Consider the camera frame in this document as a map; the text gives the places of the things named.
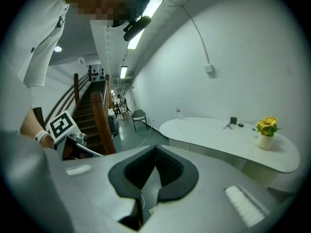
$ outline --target gray chair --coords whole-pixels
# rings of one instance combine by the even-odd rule
[[[146,113],[143,110],[136,110],[136,111],[134,111],[133,114],[132,114],[132,120],[133,120],[135,132],[136,132],[135,121],[146,120],[146,128],[148,130]]]

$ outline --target floor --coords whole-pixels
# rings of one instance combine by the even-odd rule
[[[116,152],[122,152],[137,148],[150,132],[150,127],[148,126],[147,130],[146,124],[141,121],[135,122],[137,131],[135,132],[133,121],[130,116],[126,120],[118,119],[118,123],[119,135],[113,138]],[[142,146],[155,144],[169,145],[169,141],[156,131],[151,130],[150,136],[144,141]],[[142,210],[143,223],[145,223],[150,218],[151,214],[149,210],[156,206],[157,195],[161,187],[162,186],[159,173],[157,169],[154,168],[145,186],[141,190],[141,205],[144,206]]]
[[[122,152],[126,150],[135,149],[143,142],[143,140],[148,136],[150,127],[146,129],[146,124],[142,121],[135,122],[136,131],[134,129],[133,121],[130,116],[128,119],[121,120],[118,119],[119,123],[119,135],[113,138],[113,143],[116,149],[116,152]],[[150,136],[144,141],[142,146],[162,144],[168,145],[169,141],[157,133],[154,130],[151,130]]]

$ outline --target white vase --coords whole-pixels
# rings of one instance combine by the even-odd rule
[[[272,147],[272,143],[273,143],[273,136],[266,136],[260,134],[258,137],[257,146],[263,150],[270,150],[270,148]]]

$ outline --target ceiling light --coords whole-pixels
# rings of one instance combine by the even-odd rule
[[[60,52],[61,50],[62,50],[62,48],[59,47],[59,46],[56,46],[56,47],[54,48],[54,51],[55,51],[55,52]]]
[[[127,71],[127,67],[122,67],[122,68],[121,68],[120,79],[124,79],[124,78],[125,78],[126,71]]]
[[[150,18],[154,15],[158,7],[161,5],[163,0],[150,0],[150,2],[147,5],[147,8],[145,9],[144,13],[142,16],[149,16]],[[141,36],[142,33],[144,32],[145,29],[140,31],[129,43],[128,43],[128,49],[135,49]]]

